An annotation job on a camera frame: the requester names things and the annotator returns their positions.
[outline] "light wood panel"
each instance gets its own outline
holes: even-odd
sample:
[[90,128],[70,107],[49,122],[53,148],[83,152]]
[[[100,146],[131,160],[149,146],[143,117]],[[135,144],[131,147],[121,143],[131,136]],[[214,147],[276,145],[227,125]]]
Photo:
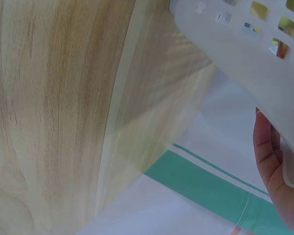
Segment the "light wood panel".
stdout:
[[75,234],[189,125],[215,66],[168,0],[0,0],[0,235]]

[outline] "wood grain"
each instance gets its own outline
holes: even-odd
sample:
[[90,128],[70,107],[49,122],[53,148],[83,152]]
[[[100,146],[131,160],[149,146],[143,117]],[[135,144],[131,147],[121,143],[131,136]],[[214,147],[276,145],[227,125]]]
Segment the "wood grain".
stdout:
[[75,234],[188,127],[215,66],[167,0],[0,0],[0,235]]

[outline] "hand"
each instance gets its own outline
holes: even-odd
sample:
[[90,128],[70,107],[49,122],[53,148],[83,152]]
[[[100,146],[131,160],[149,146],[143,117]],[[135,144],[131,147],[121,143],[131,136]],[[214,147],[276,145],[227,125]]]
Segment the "hand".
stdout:
[[256,112],[254,150],[257,167],[282,220],[294,230],[294,189],[283,180],[280,135],[259,110]]

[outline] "white plastic basket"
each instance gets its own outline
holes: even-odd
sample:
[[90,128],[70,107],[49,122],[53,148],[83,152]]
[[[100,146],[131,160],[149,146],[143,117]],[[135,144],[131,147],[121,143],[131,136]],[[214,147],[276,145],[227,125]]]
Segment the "white plastic basket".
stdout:
[[[255,3],[265,17],[251,14]],[[287,0],[171,0],[170,8],[179,30],[254,97],[294,153],[294,34],[279,28],[283,17],[294,26]],[[283,59],[276,41],[289,46]],[[294,188],[290,149],[283,174]]]

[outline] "teal stripe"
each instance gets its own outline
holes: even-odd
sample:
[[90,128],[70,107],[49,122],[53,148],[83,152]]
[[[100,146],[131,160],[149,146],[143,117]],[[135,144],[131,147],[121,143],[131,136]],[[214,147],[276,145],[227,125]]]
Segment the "teal stripe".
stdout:
[[201,160],[203,163],[206,163],[207,165],[209,165],[209,166],[211,166],[212,168],[214,168],[214,169],[216,169],[216,170],[222,172],[223,174],[225,174],[225,175],[231,177],[232,179],[237,180],[237,181],[239,181],[240,183],[242,183],[242,184],[244,184],[244,185],[246,185],[246,186],[248,186],[248,187],[250,187],[250,188],[253,188],[254,190],[256,190],[256,191],[258,191],[258,192],[260,192],[260,193],[263,193],[263,194],[266,195],[266,196],[269,196],[269,194],[268,194],[267,192],[265,192],[265,191],[263,191],[263,190],[261,190],[261,189],[255,187],[254,185],[251,185],[251,184],[245,182],[244,180],[241,180],[240,178],[238,178],[238,177],[236,177],[236,176],[234,176],[234,175],[232,175],[232,174],[226,172],[225,170],[221,169],[220,167],[217,167],[216,165],[213,165],[212,163],[210,163],[210,162],[208,162],[207,160],[201,158],[200,156],[196,155],[195,153],[191,152],[190,150],[188,150],[188,149],[182,147],[181,145],[174,144],[173,146],[174,146],[174,147],[177,147],[177,148],[179,148],[179,149],[181,149],[181,150],[183,150],[184,152],[186,152],[186,153],[188,153],[188,154],[190,154],[190,155],[192,155],[193,157],[197,158],[198,160]]
[[167,151],[146,173],[150,178],[257,235],[294,235],[273,204]]

